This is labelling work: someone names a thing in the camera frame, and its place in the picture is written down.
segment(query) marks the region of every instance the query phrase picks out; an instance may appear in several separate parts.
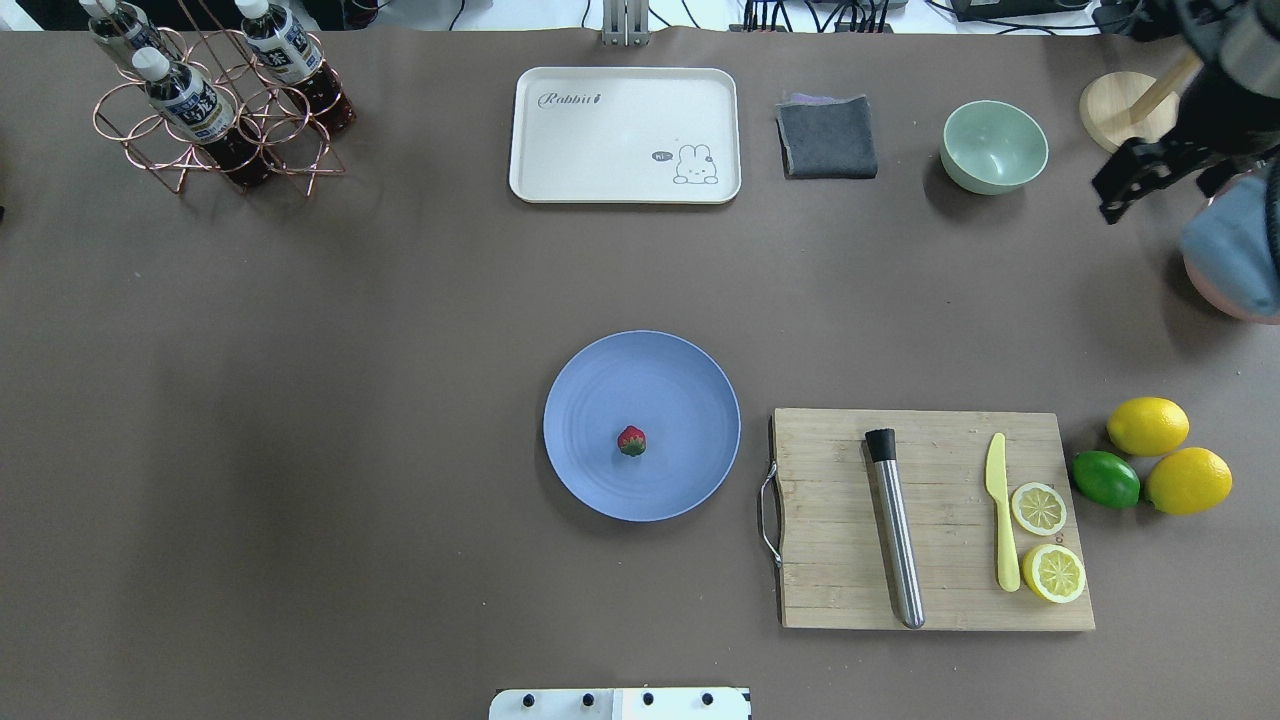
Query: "bottle cap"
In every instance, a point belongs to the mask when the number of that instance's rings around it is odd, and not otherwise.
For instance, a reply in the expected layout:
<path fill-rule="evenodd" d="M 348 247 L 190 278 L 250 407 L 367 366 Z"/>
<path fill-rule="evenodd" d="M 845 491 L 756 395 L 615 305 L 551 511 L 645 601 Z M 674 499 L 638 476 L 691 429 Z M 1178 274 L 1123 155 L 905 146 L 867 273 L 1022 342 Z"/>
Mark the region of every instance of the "bottle cap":
<path fill-rule="evenodd" d="M 142 79 L 155 82 L 169 74 L 169 58 L 155 47 L 143 47 L 133 54 L 133 69 L 138 70 Z"/>
<path fill-rule="evenodd" d="M 115 0 L 81 0 L 81 8 L 91 18 L 105 18 L 115 12 Z"/>
<path fill-rule="evenodd" d="M 242 15 L 251 20 L 261 18 L 271 9 L 269 0 L 236 0 L 236 6 L 239 8 Z"/>

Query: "strawberry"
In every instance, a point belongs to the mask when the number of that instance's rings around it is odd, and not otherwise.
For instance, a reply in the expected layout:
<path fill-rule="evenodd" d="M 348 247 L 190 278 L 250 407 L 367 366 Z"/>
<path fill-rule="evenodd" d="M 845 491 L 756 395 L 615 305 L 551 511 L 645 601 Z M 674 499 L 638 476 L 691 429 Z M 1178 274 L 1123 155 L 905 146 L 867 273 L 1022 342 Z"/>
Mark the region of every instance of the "strawberry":
<path fill-rule="evenodd" d="M 644 430 L 640 428 L 627 425 L 627 429 L 622 430 L 622 434 L 618 436 L 618 450 L 622 451 L 622 455 L 635 457 L 636 455 L 644 452 Z"/>

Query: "bunny illustration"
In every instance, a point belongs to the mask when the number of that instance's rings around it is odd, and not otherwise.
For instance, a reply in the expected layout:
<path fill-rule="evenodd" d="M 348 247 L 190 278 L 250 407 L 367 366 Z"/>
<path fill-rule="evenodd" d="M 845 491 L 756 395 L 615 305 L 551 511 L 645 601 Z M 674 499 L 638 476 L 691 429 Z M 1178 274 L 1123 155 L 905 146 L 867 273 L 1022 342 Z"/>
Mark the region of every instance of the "bunny illustration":
<path fill-rule="evenodd" d="M 681 145 L 680 161 L 676 164 L 676 177 L 672 182 L 677 184 L 716 184 L 716 163 L 712 160 L 712 149 L 705 145 Z"/>

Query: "lime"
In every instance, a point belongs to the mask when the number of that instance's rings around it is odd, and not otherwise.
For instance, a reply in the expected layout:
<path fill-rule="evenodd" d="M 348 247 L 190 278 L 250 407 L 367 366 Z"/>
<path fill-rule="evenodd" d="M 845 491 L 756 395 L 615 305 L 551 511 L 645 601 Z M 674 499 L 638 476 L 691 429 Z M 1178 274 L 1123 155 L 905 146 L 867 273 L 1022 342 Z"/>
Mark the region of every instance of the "lime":
<path fill-rule="evenodd" d="M 1119 455 L 1103 450 L 1089 450 L 1071 461 L 1071 479 L 1080 493 L 1107 507 L 1133 507 L 1138 505 L 1142 484 L 1138 473 Z"/>

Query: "black muddler tip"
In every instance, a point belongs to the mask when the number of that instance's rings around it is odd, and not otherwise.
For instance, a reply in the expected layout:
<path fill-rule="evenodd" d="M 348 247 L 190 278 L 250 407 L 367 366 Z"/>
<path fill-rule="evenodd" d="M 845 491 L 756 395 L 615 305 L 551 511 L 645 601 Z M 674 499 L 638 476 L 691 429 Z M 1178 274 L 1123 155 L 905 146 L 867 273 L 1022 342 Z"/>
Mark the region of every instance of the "black muddler tip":
<path fill-rule="evenodd" d="M 897 460 L 897 447 L 893 443 L 893 428 L 870 430 L 867 433 L 867 450 L 872 451 L 872 462 Z"/>

